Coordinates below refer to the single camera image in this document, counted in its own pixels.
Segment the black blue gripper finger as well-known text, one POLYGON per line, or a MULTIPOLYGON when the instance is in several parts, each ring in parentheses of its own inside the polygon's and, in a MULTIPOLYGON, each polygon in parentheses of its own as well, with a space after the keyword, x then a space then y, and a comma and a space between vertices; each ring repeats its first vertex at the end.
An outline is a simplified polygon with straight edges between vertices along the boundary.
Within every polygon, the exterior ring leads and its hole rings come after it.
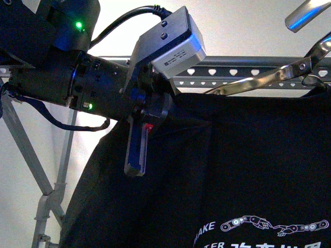
POLYGON ((150 123, 128 118, 130 124, 124 172, 127 176, 143 176, 146 170, 148 135, 153 129, 150 123))

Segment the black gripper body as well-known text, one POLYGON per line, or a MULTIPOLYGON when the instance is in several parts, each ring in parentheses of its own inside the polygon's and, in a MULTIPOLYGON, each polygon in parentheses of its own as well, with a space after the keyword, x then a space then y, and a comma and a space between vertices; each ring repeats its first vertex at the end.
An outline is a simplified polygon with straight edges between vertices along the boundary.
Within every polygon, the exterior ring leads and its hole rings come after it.
POLYGON ((138 123, 152 125, 153 129, 159 128, 176 95, 178 89, 173 79, 167 79, 151 63, 129 66, 123 96, 131 100, 131 116, 138 123))

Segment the silver blue gripper finger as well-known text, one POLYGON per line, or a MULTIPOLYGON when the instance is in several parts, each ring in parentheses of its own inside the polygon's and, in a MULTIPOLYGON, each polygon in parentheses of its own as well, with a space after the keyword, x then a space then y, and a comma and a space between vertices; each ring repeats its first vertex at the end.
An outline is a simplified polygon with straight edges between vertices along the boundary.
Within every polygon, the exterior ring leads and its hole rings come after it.
POLYGON ((285 18, 285 26, 293 33, 297 33, 329 7, 330 1, 327 0, 304 1, 285 18))

